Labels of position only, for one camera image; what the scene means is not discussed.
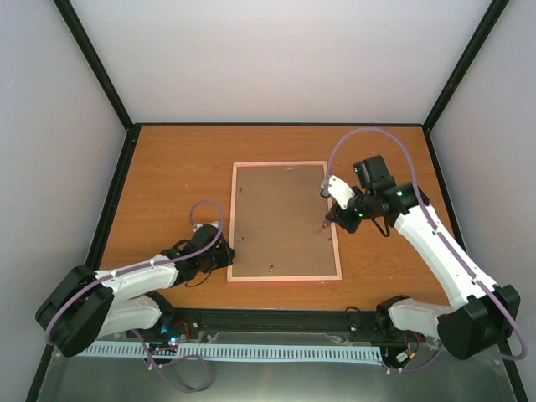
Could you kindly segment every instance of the wooden frame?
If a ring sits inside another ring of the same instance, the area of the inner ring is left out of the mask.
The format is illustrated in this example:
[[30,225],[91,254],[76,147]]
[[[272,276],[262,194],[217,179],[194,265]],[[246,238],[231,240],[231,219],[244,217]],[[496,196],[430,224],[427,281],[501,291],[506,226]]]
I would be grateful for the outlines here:
[[[269,166],[322,166],[324,176],[327,173],[327,163],[325,161],[294,161],[294,162],[235,162],[233,163],[233,178],[231,183],[231,208],[230,208],[230,223],[229,223],[229,245],[231,248],[235,246],[235,207],[236,207],[236,178],[238,168],[254,168],[254,167],[269,167]],[[332,207],[332,200],[327,200],[327,210]],[[324,276],[252,276],[252,277],[234,277],[233,266],[227,267],[227,282],[287,282],[287,281],[337,281],[342,280],[343,273],[341,270],[341,260],[338,252],[337,231],[334,224],[330,225],[333,257],[335,260],[335,275]]]

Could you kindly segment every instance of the orange wooden surface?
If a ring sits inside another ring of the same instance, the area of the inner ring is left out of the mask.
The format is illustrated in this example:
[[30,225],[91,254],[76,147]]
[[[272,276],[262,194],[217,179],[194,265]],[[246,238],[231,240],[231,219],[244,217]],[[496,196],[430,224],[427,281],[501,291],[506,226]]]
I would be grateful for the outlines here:
[[[189,239],[188,212],[201,198],[217,200],[225,212],[228,238],[233,162],[327,160],[352,127],[320,126],[144,126],[126,178],[101,269],[151,258],[180,239]],[[388,129],[409,148],[419,185],[447,224],[434,168],[422,130]],[[367,131],[339,150],[332,173],[357,183],[352,164],[381,154],[397,183],[410,180],[402,151],[390,139]],[[218,218],[209,206],[198,222]],[[373,309],[399,294],[446,304],[446,296],[416,251],[396,231],[385,239],[370,222],[356,234],[338,229],[342,281],[229,283],[226,269],[201,286],[176,286],[162,294],[176,307],[249,307],[339,310]],[[198,275],[192,284],[204,278]]]

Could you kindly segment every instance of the gray wall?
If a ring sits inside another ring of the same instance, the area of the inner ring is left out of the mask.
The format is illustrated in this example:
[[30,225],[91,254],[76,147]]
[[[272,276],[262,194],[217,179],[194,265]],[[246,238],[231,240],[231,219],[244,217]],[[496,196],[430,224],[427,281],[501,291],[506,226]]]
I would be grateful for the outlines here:
[[490,0],[73,0],[134,121],[422,122]]
[[0,13],[1,399],[24,400],[44,349],[34,313],[84,262],[124,131],[52,1]]
[[[472,257],[522,302],[536,400],[536,2],[510,2],[432,133]],[[518,347],[517,340],[511,345]]]

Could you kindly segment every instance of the purple cable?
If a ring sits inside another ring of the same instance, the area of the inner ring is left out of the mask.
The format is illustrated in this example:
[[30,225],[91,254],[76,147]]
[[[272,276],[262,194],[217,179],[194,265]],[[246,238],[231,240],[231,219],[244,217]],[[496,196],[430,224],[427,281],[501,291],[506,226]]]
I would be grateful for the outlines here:
[[[190,217],[193,216],[193,211],[195,210],[195,208],[202,204],[202,203],[208,203],[208,204],[212,204],[214,207],[216,207],[216,209],[218,210],[218,213],[219,213],[219,227],[218,227],[218,233],[216,234],[216,236],[212,239],[212,241],[210,243],[208,243],[206,245],[206,247],[203,247],[201,250],[198,250],[198,251],[195,251],[194,253],[192,254],[188,254],[188,255],[181,255],[180,257],[178,258],[173,258],[171,260],[162,260],[162,261],[156,261],[154,263],[154,265],[163,265],[163,264],[169,264],[169,263],[172,263],[172,262],[178,262],[178,261],[183,261],[183,260],[187,260],[188,258],[192,258],[192,257],[195,257],[196,255],[200,255],[200,254],[203,254],[206,250],[210,249],[213,245],[216,244],[217,241],[219,241],[219,237],[222,233],[222,230],[224,228],[224,211],[221,209],[221,207],[219,206],[218,203],[216,203],[215,201],[213,201],[212,199],[203,199],[201,201],[198,201],[197,203],[195,203],[193,205],[193,207],[190,209]],[[148,268],[149,266],[152,266],[151,262],[142,262],[141,264],[137,264],[137,265],[134,265],[134,266],[131,266],[129,268],[126,268],[125,270],[123,271],[119,271],[117,272],[116,276],[123,276],[125,274],[128,274],[128,273],[131,273],[133,271],[138,271],[138,270],[142,270],[143,268]],[[48,345],[54,345],[54,343],[50,340],[50,333],[52,332],[52,329],[54,328],[54,325],[56,325],[56,323],[58,322],[59,318],[65,313],[65,311],[71,307],[73,305],[73,303],[75,303],[78,299],[80,299],[87,291],[93,289],[95,286],[99,285],[100,283],[104,282],[104,281],[108,281],[109,279],[112,279],[114,276],[113,275],[106,275],[106,276],[103,276],[99,279],[96,279],[94,281],[92,281],[88,286],[85,286],[83,287],[82,289],[80,289],[79,291],[77,291],[75,293],[74,296],[72,296],[59,310],[58,312],[56,312],[54,314],[54,316],[52,317],[52,319],[50,320],[49,322],[49,325],[47,326],[47,329],[46,331],[44,332],[44,340],[45,342],[48,344]]]
[[[420,209],[422,209],[422,212],[425,215],[426,220],[428,220],[428,223],[431,225],[432,229],[436,230],[437,229],[437,224],[432,219],[430,213],[428,212],[428,209],[426,209],[425,202],[423,201],[422,197],[420,196],[419,186],[417,185],[417,174],[415,172],[415,165],[413,164],[413,160],[411,159],[410,152],[408,151],[408,149],[405,147],[405,145],[402,143],[401,140],[399,140],[393,134],[391,134],[390,132],[388,132],[388,131],[386,131],[386,130],[384,130],[382,128],[379,128],[379,127],[361,127],[361,128],[357,128],[355,130],[350,131],[343,138],[341,138],[339,140],[339,142],[337,143],[337,145],[333,148],[332,154],[329,157],[329,162],[327,163],[326,178],[329,178],[329,176],[330,176],[333,159],[335,158],[335,154],[337,153],[338,149],[343,144],[343,142],[345,142],[347,139],[349,139],[353,134],[357,134],[357,133],[363,132],[363,131],[381,132],[382,134],[384,134],[385,136],[389,137],[391,140],[396,142],[397,145],[400,147],[400,149],[402,150],[402,152],[405,155],[406,160],[408,161],[408,165],[410,166],[411,183],[413,185],[413,190],[415,192],[415,196],[417,198],[417,201],[419,202]],[[456,258],[456,260],[461,264],[461,266],[467,272],[467,274],[472,279],[474,279],[477,276],[477,274],[475,274],[473,272],[471,267],[465,262],[465,260],[461,257],[461,255],[458,254],[458,252],[454,249],[454,247],[452,247],[452,245],[448,241],[448,239],[441,232],[437,233],[437,235],[439,236],[439,238],[441,239],[441,241],[443,242],[445,247],[454,256],[454,258]],[[505,360],[523,360],[528,355],[528,344],[527,344],[527,340],[525,339],[525,337],[523,336],[523,334],[521,332],[521,328],[515,322],[515,320],[513,319],[512,315],[508,312],[508,310],[495,297],[495,295],[493,295],[492,292],[489,289],[487,289],[487,287],[483,283],[481,283],[480,281],[477,281],[476,283],[482,288],[482,290],[486,293],[486,295],[489,296],[489,298],[492,300],[492,302],[497,306],[499,311],[504,315],[504,317],[510,323],[510,325],[512,326],[514,332],[518,336],[519,343],[521,343],[521,353],[519,355],[517,355],[517,356],[511,356],[511,355],[502,354],[502,353],[496,353],[496,355],[498,357],[500,357],[500,358],[504,358]]]
[[[434,353],[434,355],[430,358],[430,360],[428,360],[426,363],[424,364],[421,364],[421,366],[419,367],[415,367],[415,368],[408,368],[407,370],[406,369],[402,369],[402,371],[400,371],[401,374],[411,374],[411,373],[416,373],[418,371],[421,371],[422,369],[426,369],[428,366],[430,366],[432,363],[434,363],[437,358],[439,358],[439,355],[441,354],[441,352],[443,351],[443,347],[440,346],[439,349],[437,349]],[[382,364],[382,367],[386,370],[389,370],[389,369],[392,369],[392,370],[396,370],[395,368],[389,368],[385,365],[384,362],[381,362]]]
[[209,383],[210,383],[210,367],[207,364],[207,362],[205,360],[203,360],[201,357],[195,356],[195,355],[183,356],[181,358],[177,358],[177,359],[173,360],[171,363],[166,363],[166,364],[162,365],[163,367],[168,367],[168,366],[171,366],[172,364],[181,363],[181,362],[184,362],[186,360],[198,360],[203,364],[203,367],[204,367],[204,379],[203,379],[203,382],[201,383],[201,385],[199,385],[197,388],[184,388],[184,387],[182,387],[180,385],[172,383],[171,380],[168,377],[166,377],[166,375],[163,373],[163,371],[160,368],[160,366],[158,366],[158,364],[156,364],[156,362],[154,361],[154,358],[152,357],[151,351],[149,350],[149,348],[145,344],[145,340],[142,338],[142,335],[140,335],[140,333],[136,329],[132,329],[131,331],[136,336],[138,341],[140,341],[140,343],[142,344],[143,350],[145,350],[145,353],[147,354],[147,360],[151,364],[150,367],[153,367],[156,370],[158,375],[167,383],[167,385],[169,385],[170,387],[176,389],[177,391],[181,391],[181,392],[184,392],[186,394],[193,394],[194,392],[202,391],[202,390],[206,389],[209,386]]

